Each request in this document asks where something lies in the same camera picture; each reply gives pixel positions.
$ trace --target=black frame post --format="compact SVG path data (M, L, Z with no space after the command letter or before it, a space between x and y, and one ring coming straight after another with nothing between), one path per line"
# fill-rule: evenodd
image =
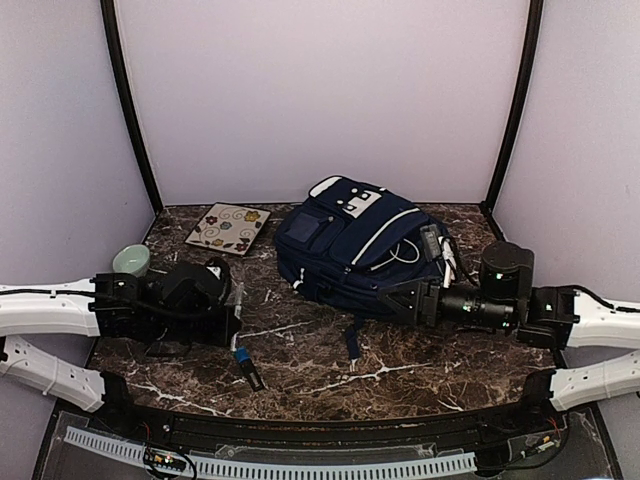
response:
M529 18L527 19L527 30L524 36L524 45L522 47L522 57L520 59L520 69L516 80L516 88L513 93L513 101L511 102L511 110L509 111L509 119L504 131L500 153L496 162L491 184L487 192L487 198L482 202L482 207L488 213L493 212L500 195L500 189L504 183L504 177L507 173L513 146L516 142L518 127L522 119L522 111L524 103L527 99L527 91L529 90L529 80L531 79L531 70L533 69L533 60L536 55L536 46L538 44L538 34L540 33L540 23L542 20L542 7L544 0L531 0L529 3Z
M147 190L149 201L156 215L158 215L164 205L160 198L160 191L151 170L151 163L147 155L147 149L144 146L138 116L133 104L133 96L129 86L127 77L127 69L122 54L122 44L120 43L120 34L118 32L118 21L116 18L116 9L113 0L100 0L102 7L102 20L104 22L104 33L107 38L107 46L109 47L109 56L111 57L111 66L113 68L113 76L116 80L116 87L120 97L120 105L122 113L129 131L129 138L133 146L133 152L138 162L138 168L142 175L142 181Z

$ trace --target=bowl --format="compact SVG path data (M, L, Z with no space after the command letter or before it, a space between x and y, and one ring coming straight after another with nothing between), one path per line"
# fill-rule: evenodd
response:
M143 277L149 270L151 252L144 245L129 245L113 259L113 271Z

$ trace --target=perforated white strip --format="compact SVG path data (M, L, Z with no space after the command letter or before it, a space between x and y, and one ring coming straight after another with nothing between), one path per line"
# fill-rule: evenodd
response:
M116 440L103 435L67 428L66 443L89 450L104 457L142 467L144 448L141 444ZM189 455L201 479L242 479L242 480L383 480L442 478L451 475L475 472L475 454L463 453L446 457L409 462L377 463L370 465L273 465L265 463L231 462L213 458ZM172 469L167 472L178 473ZM182 472L183 477L191 477L191 469Z

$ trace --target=marble table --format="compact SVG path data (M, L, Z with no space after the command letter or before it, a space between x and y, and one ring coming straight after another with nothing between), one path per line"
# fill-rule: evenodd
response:
M276 269L272 237L291 205L272 212L244 257L221 254L243 282L245 346L268 386L254 393L228 350L194 346L179 358L145 356L127 339L100 339L90 367L126 378L137 404L204 415L270 420L369 420L468 411L518 400L526 376L553 366L551 354L502 334L428 330L370 321L359 333L362 358L350 372L344 330L353 319L295 294ZM422 205L458 240L468 270L495 240L476 205ZM215 252L184 243L209 206L168 207L146 244L151 275L175 262L204 263Z

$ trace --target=floral tile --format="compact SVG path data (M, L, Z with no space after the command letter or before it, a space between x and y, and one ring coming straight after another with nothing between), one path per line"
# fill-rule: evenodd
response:
M195 226L185 243L244 255L270 214L257 208L216 203Z

